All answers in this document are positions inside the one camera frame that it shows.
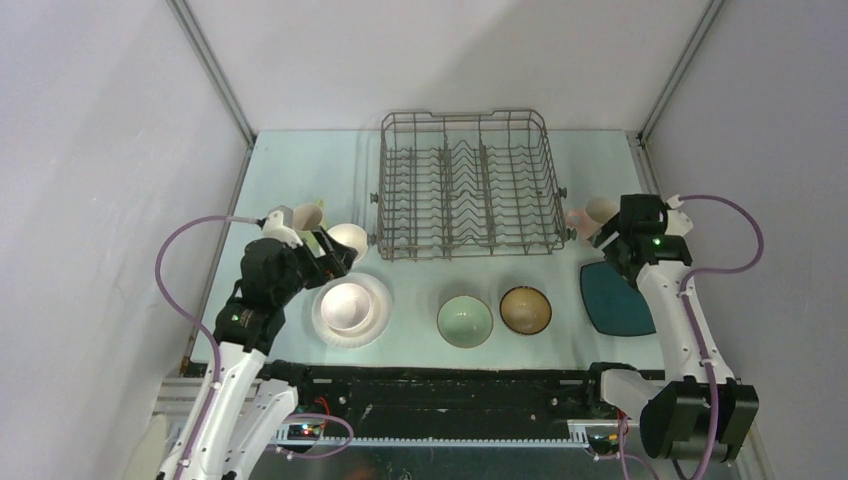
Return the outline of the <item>brown glazed bowl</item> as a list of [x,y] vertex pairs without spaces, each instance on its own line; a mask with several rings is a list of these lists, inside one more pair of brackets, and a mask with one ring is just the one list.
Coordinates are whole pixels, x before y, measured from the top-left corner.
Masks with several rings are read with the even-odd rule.
[[548,298],[531,286],[508,290],[499,303],[502,322],[512,332],[529,336],[544,331],[551,323],[553,310]]

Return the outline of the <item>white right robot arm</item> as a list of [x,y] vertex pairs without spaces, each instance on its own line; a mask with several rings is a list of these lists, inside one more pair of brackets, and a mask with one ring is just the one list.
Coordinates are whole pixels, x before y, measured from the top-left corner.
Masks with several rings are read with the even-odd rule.
[[637,420],[645,453],[672,462],[735,460],[759,409],[755,388],[742,383],[723,359],[699,303],[696,268],[686,242],[692,220],[685,197],[629,194],[618,202],[593,198],[585,206],[595,227],[588,240],[651,315],[665,383],[653,384],[637,368],[595,362],[581,392],[585,411],[614,411]]

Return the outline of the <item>small white ribbed bowl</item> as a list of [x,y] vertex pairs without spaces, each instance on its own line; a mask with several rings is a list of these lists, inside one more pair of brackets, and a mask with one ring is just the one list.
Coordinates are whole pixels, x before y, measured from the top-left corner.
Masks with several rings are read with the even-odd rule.
[[338,224],[328,230],[328,234],[338,243],[356,251],[353,264],[359,263],[368,251],[368,234],[359,225],[352,223]]

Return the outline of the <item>pink ceramic mug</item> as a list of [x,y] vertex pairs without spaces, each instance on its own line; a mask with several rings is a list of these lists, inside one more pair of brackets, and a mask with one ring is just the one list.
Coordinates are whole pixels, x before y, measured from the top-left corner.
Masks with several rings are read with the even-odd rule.
[[576,232],[581,240],[588,240],[602,226],[619,213],[620,206],[607,197],[592,197],[582,209],[566,213],[566,225]]

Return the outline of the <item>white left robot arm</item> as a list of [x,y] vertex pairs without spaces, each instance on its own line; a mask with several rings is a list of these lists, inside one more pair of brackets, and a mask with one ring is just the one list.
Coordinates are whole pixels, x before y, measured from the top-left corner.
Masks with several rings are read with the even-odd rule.
[[312,234],[323,252],[320,256],[299,239],[285,243],[264,236],[246,245],[241,276],[214,329],[202,331],[213,348],[204,390],[158,478],[246,479],[283,421],[314,408],[315,388],[292,378],[261,383],[251,413],[241,413],[285,323],[288,303],[304,290],[346,276],[355,263],[356,248],[323,228]]

